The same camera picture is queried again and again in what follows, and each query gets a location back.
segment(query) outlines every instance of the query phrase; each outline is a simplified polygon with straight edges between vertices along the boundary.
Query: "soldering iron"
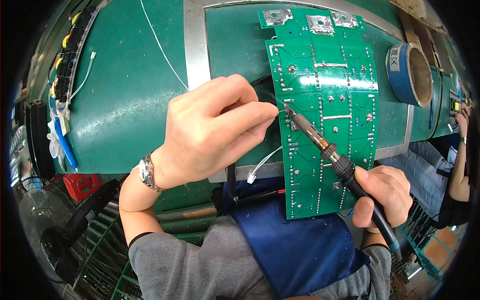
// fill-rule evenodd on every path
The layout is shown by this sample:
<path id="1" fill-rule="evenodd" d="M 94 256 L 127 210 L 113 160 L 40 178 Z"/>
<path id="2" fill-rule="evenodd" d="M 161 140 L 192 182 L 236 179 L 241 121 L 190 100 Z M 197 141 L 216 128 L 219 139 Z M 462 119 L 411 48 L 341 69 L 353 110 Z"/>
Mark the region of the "soldering iron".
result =
<path id="1" fill-rule="evenodd" d="M 292 118 L 303 133 L 305 133 L 318 149 L 320 149 L 321 158 L 328 159 L 332 162 L 332 171 L 337 178 L 342 180 L 342 184 L 350 190 L 353 196 L 357 199 L 365 196 L 373 200 L 375 206 L 373 208 L 372 220 L 388 244 L 390 251 L 394 254 L 396 260 L 400 262 L 402 260 L 400 245 L 398 244 L 394 230 L 386 221 L 384 208 L 359 185 L 355 179 L 353 164 L 350 160 L 346 158 L 345 155 L 339 155 L 336 151 L 336 145 L 334 143 L 329 143 L 302 114 L 296 113 L 287 104 L 284 104 L 284 108 L 287 115 Z"/>

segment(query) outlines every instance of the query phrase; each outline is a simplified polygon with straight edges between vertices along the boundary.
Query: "gray shirt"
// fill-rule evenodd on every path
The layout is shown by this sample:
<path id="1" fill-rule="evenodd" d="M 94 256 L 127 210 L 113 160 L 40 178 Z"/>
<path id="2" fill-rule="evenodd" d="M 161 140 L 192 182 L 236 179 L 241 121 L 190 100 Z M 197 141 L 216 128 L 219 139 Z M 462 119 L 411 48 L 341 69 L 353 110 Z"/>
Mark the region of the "gray shirt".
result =
<path id="1" fill-rule="evenodd" d="M 388 299 L 391 255 L 387 248 L 370 246 L 363 250 L 371 263 L 312 296 L 321 299 L 348 299 L 368 293 L 370 299 Z M 151 233 L 136 239 L 129 257 L 138 276 L 145 300 L 275 299 L 242 233 L 229 216 L 217 218 L 201 247 L 167 233 Z"/>

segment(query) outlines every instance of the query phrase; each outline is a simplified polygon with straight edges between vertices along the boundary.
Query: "green workbench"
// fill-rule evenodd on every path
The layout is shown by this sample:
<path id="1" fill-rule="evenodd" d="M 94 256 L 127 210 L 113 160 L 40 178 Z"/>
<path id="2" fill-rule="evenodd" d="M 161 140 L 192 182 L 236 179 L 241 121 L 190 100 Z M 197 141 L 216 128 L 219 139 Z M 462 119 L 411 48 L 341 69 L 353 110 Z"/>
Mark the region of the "green workbench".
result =
<path id="1" fill-rule="evenodd" d="M 188 1 L 144 0 L 145 10 L 158 40 L 185 82 L 188 74 L 184 41 L 184 3 Z M 209 2 L 198 0 L 191 2 Z M 366 9 L 401 30 L 395 7 L 386 0 L 337 1 Z M 205 25 L 212 78 L 241 74 L 252 81 L 270 72 L 264 41 L 275 35 L 261 29 L 257 11 L 304 7 L 294 4 L 250 4 L 206 9 Z M 366 24 L 365 42 L 372 45 L 379 89 L 379 131 L 377 148 L 401 145 L 407 125 L 408 106 L 392 93 L 385 69 L 387 50 L 400 40 L 373 25 Z M 80 173 L 129 172 L 147 152 L 164 141 L 167 103 L 186 92 L 165 61 L 139 0 L 113 0 L 98 14 L 83 47 L 75 78 L 75 89 L 85 77 L 90 54 L 97 52 L 89 77 L 71 103 L 68 139 Z M 187 56 L 201 55 L 187 51 Z M 449 134 L 445 119 L 446 102 L 440 101 L 440 77 L 432 67 L 434 80 L 434 120 L 440 114 L 435 136 Z M 454 89 L 450 77 L 443 80 Z M 448 97 L 448 89 L 443 96 Z M 47 100 L 47 93 L 42 100 Z M 414 108 L 411 141 L 429 138 L 430 108 Z M 281 145 L 278 123 L 268 130 L 265 140 L 238 161 L 238 165 L 257 164 Z M 276 153 L 271 161 L 281 161 Z M 61 172 L 55 160 L 57 172 Z M 67 167 L 68 173 L 74 171 Z"/>

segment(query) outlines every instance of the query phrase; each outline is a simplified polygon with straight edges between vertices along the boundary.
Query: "watch face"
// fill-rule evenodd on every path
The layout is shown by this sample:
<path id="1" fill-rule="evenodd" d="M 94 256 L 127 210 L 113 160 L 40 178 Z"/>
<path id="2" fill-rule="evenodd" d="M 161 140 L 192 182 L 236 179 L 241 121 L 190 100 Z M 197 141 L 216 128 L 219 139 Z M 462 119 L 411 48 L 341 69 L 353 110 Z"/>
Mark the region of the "watch face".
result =
<path id="1" fill-rule="evenodd" d="M 147 169 L 144 160 L 142 159 L 138 164 L 138 175 L 140 176 L 140 180 L 145 183 L 147 177 Z"/>

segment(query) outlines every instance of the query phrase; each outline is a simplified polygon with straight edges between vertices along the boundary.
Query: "hand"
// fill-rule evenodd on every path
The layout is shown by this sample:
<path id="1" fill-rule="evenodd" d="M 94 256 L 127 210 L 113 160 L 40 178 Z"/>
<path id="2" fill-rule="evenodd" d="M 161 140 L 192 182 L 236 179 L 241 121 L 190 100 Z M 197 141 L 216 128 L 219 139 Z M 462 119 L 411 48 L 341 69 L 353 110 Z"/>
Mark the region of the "hand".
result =
<path id="1" fill-rule="evenodd" d="M 462 114 L 457 114 L 455 121 L 458 123 L 458 129 L 460 130 L 460 137 L 466 137 L 468 131 L 467 119 Z"/>
<path id="2" fill-rule="evenodd" d="M 278 108 L 259 102 L 240 75 L 213 79 L 168 104 L 165 143 L 154 151 L 154 182 L 168 189 L 205 179 L 261 143 Z"/>
<path id="3" fill-rule="evenodd" d="M 412 206 L 410 182 L 399 169 L 379 166 L 366 171 L 355 167 L 355 179 L 365 192 L 383 205 L 387 221 L 397 227 L 407 220 L 408 210 Z M 365 227 L 372 233 L 378 233 L 372 221 L 373 200 L 361 197 L 354 206 L 352 221 L 357 227 Z"/>
<path id="4" fill-rule="evenodd" d="M 467 119 L 467 125 L 468 125 L 468 120 L 470 119 L 470 109 L 468 108 L 465 102 L 462 102 L 462 107 L 460 110 L 463 116 Z"/>

